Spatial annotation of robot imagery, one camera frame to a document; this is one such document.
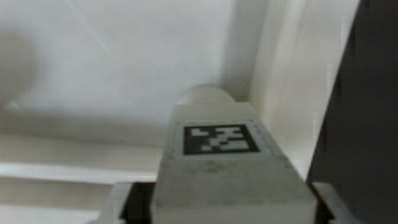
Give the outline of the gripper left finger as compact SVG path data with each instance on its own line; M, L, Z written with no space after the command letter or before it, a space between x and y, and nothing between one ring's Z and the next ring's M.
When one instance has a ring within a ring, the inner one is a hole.
M153 224L151 199L155 182L117 183L98 218L87 224Z

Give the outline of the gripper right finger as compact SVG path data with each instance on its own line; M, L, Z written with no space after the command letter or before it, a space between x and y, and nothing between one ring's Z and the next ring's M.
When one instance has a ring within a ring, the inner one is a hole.
M325 182L311 182L309 188L318 199L315 224L366 224L350 211L334 186Z

